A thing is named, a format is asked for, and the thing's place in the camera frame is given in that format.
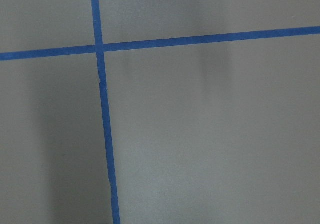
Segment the crossing blue tape strip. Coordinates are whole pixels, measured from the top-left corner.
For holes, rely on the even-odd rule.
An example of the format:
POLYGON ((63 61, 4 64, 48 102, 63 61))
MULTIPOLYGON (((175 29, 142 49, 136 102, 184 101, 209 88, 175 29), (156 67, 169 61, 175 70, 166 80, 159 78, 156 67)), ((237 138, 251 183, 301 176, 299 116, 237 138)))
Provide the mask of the crossing blue tape strip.
POLYGON ((167 39, 139 40, 118 43, 105 43, 99 45, 70 46, 60 48, 36 49, 26 51, 4 52, 0 54, 2 61, 31 59, 40 57, 65 56, 76 54, 88 54, 96 52, 112 52, 133 49, 147 49, 157 47, 170 47, 206 43, 218 43, 228 41, 242 41, 264 38, 278 38, 290 36, 315 35, 320 33, 319 26, 297 27, 285 29, 272 29, 260 31, 234 32, 213 35, 200 35, 188 37, 176 37, 167 39))

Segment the long blue tape strip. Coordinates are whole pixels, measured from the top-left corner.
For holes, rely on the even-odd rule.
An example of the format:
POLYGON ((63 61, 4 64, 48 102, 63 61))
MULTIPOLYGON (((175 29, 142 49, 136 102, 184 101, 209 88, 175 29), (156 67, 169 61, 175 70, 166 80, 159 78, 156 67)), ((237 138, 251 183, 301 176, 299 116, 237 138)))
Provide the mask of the long blue tape strip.
POLYGON ((120 223, 120 208, 119 208, 119 199, 117 191, 117 178, 116 178, 116 168, 113 152, 113 139, 112 139, 112 128, 111 128, 111 118, 110 118, 110 108, 108 100, 108 84, 107 84, 107 73, 106 73, 106 62, 105 54, 103 48, 103 35, 102 35, 102 22, 101 22, 101 13, 100 13, 100 2, 99 0, 91 0, 92 7, 92 18, 93 18, 93 30, 94 30, 94 40, 95 40, 95 52, 97 59, 97 70, 99 76, 99 91, 100 91, 100 100, 101 100, 101 111, 102 111, 102 122, 104 129, 105 137, 105 150, 106 150, 106 159, 107 159, 107 170, 108 170, 108 179, 111 189, 111 211, 112 211, 112 221, 113 223, 120 223))

